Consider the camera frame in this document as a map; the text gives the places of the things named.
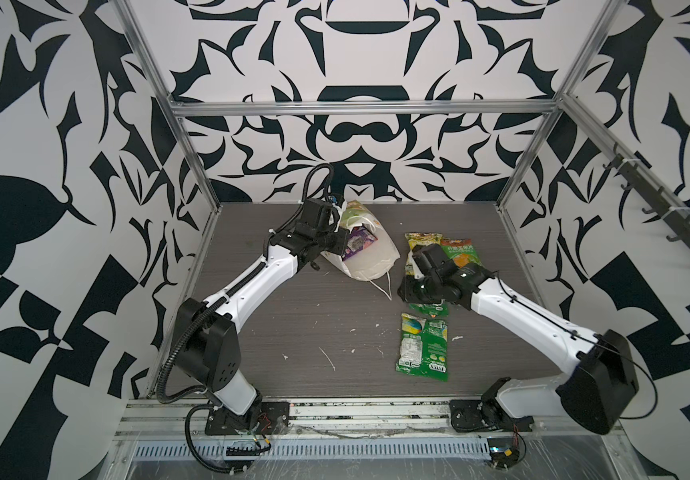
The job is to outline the white floral paper bag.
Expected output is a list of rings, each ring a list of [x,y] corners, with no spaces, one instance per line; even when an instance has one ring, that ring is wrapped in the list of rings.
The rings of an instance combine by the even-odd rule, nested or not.
[[[391,301],[390,271],[400,255],[387,230],[357,200],[347,203],[339,227],[347,233],[345,251],[322,256],[349,278],[370,283]]]

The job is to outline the yellow snack packet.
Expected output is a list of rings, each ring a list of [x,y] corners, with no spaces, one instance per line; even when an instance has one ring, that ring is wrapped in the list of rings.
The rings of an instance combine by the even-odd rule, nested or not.
[[[408,232],[404,234],[404,237],[409,247],[407,263],[411,263],[413,261],[413,250],[416,246],[424,247],[431,244],[439,244],[443,235],[437,232]]]

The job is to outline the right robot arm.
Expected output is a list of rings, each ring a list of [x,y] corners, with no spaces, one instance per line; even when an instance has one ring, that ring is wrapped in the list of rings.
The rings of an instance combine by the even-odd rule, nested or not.
[[[458,432],[512,430],[534,417],[568,418],[605,435],[621,420],[640,383],[628,340],[565,320],[525,298],[498,274],[469,262],[458,265],[439,244],[416,245],[413,273],[400,295],[411,303],[461,306],[486,317],[543,354],[559,370],[554,376],[498,379],[479,399],[451,403]]]

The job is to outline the green snack packet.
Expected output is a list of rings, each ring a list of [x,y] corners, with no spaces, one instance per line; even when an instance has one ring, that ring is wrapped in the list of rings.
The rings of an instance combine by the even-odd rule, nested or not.
[[[446,255],[458,267],[464,267],[469,263],[482,264],[470,239],[451,239],[443,237],[440,241],[440,245]]]

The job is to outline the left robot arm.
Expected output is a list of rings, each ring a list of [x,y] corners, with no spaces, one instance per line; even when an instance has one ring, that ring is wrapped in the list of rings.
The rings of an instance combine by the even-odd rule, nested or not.
[[[260,401],[240,370],[239,334],[271,294],[323,253],[344,252],[349,233],[340,225],[341,196],[306,199],[281,227],[268,232],[262,254],[236,279],[203,300],[178,309],[169,355],[156,380],[156,399],[171,404],[202,394],[234,415]]]

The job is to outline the purple pink snack packet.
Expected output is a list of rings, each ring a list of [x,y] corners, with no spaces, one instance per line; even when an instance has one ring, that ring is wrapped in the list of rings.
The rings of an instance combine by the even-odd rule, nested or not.
[[[367,227],[361,225],[350,231],[345,253],[342,259],[347,261],[374,244],[378,238]]]

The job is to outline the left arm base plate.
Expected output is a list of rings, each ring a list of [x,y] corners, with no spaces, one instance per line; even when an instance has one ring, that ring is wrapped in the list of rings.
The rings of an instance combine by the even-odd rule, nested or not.
[[[255,402],[243,415],[238,415],[225,407],[213,408],[207,417],[205,434],[208,436],[225,436],[241,432],[270,434],[288,425],[289,414],[288,402]]]

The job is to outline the green barcode candy packet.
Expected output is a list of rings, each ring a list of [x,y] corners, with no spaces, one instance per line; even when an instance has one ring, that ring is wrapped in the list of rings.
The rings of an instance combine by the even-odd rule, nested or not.
[[[448,380],[447,322],[443,319],[420,318],[401,314],[397,372],[434,379]]]

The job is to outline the green Fox's candy packet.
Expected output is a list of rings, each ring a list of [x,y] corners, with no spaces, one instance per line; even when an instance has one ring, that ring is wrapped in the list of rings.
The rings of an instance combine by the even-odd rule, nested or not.
[[[449,306],[445,302],[437,304],[409,303],[415,312],[429,318],[446,318],[449,316]]]

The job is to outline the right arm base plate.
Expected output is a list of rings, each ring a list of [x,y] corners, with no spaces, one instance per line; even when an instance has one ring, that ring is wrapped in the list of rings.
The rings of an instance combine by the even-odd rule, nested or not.
[[[532,416],[510,417],[494,400],[457,399],[449,402],[450,425],[458,433],[527,431]]]

